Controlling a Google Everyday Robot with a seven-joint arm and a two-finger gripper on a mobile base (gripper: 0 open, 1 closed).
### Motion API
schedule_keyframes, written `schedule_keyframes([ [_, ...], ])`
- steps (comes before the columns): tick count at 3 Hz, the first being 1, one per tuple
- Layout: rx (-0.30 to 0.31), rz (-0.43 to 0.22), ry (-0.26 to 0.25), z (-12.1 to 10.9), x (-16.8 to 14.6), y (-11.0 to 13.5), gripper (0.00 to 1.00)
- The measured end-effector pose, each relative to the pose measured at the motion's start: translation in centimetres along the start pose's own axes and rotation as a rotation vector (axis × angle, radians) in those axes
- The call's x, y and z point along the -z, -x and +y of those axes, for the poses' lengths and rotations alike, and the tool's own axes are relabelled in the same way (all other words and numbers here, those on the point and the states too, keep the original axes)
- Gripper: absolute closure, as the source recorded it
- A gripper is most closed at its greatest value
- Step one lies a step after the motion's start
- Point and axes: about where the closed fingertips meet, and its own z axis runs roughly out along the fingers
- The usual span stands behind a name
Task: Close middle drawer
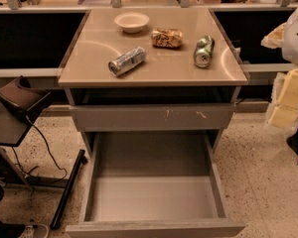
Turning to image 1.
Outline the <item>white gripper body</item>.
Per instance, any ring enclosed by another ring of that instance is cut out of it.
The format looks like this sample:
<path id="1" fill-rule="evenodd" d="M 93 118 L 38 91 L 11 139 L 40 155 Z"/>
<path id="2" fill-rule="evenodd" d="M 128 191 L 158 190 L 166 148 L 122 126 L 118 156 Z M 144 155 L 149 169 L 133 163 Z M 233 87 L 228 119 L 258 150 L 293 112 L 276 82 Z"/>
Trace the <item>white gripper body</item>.
<path id="1" fill-rule="evenodd" d="M 279 25 L 262 39 L 261 44 L 269 49 L 281 48 L 283 43 L 284 27 L 285 24 Z"/>

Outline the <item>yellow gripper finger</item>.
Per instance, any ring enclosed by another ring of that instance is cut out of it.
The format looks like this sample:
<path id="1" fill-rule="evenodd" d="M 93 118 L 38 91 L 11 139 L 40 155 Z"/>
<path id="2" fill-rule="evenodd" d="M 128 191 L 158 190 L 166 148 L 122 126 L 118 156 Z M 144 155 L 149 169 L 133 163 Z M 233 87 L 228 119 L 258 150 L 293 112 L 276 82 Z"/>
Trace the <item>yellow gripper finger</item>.
<path id="1" fill-rule="evenodd" d="M 271 98 L 267 123 L 279 128 L 291 126 L 298 118 L 298 68 L 277 73 Z"/>

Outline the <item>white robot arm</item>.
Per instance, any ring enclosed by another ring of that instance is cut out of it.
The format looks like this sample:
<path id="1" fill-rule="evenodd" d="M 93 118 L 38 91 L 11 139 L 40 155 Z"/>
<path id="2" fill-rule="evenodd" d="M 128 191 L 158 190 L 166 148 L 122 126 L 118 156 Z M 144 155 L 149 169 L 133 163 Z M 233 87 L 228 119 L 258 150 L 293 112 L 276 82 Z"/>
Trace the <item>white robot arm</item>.
<path id="1" fill-rule="evenodd" d="M 298 65 L 298 7 L 287 22 L 265 36 L 261 44 L 270 49 L 280 48 L 285 60 Z M 268 107 L 268 123 L 279 128 L 291 126 L 298 118 L 298 68 L 284 76 L 278 74 L 273 96 L 276 100 Z"/>

